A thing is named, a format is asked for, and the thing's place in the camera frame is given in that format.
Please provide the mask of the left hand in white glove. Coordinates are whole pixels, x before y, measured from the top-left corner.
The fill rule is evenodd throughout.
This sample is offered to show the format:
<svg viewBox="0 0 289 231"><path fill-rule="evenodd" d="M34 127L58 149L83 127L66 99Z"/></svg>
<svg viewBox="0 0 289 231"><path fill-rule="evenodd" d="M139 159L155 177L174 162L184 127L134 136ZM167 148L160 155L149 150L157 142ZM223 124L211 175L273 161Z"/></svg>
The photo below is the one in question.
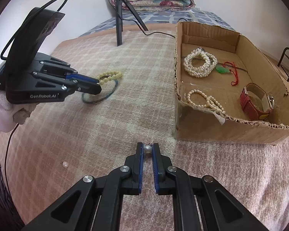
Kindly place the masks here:
<svg viewBox="0 0 289 231"><path fill-rule="evenodd" d="M17 124L24 124L36 109L38 103L12 104L6 98L6 92L0 91L0 131L10 132Z"/></svg>

